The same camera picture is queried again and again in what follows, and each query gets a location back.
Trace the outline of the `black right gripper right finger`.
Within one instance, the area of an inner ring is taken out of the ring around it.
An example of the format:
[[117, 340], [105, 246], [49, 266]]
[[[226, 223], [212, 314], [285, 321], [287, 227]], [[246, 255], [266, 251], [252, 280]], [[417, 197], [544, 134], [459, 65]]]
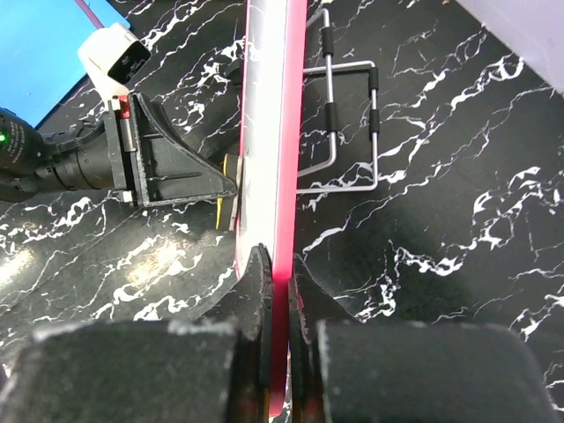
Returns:
[[288, 283], [289, 350], [293, 401], [304, 401], [315, 386], [312, 344], [320, 320], [353, 320], [333, 297], [314, 281], [299, 256], [293, 260], [293, 276]]

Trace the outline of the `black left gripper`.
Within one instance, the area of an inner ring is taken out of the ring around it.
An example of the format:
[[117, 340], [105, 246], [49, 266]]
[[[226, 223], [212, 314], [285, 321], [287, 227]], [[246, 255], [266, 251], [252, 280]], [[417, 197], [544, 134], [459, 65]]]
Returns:
[[36, 192], [111, 189], [137, 207], [228, 193], [223, 173], [179, 137], [158, 102], [130, 93], [116, 104], [95, 125], [48, 137], [48, 161], [34, 172]]

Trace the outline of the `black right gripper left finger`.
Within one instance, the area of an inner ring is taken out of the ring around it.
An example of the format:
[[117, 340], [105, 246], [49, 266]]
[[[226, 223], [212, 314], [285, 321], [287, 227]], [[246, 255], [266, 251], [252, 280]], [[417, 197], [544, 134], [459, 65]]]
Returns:
[[266, 247], [251, 248], [239, 281], [203, 319], [234, 322], [248, 344], [242, 358], [258, 389], [267, 389], [271, 380], [272, 271]]

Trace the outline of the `yellow whiteboard eraser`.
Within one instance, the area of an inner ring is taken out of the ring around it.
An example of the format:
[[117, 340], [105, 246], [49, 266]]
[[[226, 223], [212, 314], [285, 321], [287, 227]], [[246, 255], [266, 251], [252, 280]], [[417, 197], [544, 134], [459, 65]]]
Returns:
[[237, 154], [226, 154], [222, 172], [230, 183], [229, 191], [218, 199], [216, 212], [216, 229], [232, 232], [235, 229], [240, 206], [243, 177], [243, 157]]

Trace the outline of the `pink framed whiteboard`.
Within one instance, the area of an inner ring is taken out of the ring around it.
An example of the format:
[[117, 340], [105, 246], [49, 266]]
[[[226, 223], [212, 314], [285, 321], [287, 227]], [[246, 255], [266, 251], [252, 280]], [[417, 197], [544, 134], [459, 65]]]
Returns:
[[265, 246], [273, 282], [268, 415], [286, 397], [288, 284], [293, 275], [302, 79], [308, 4], [248, 1], [241, 104], [241, 214], [237, 271], [257, 244]]

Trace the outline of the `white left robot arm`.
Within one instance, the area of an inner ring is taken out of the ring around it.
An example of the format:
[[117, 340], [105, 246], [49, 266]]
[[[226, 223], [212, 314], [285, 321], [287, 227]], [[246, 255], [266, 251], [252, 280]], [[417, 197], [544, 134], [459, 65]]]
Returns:
[[98, 122], [40, 134], [1, 111], [1, 198], [23, 203], [39, 194], [111, 189], [136, 207], [237, 201], [243, 160], [217, 167], [175, 132], [164, 108], [142, 93], [114, 97]]

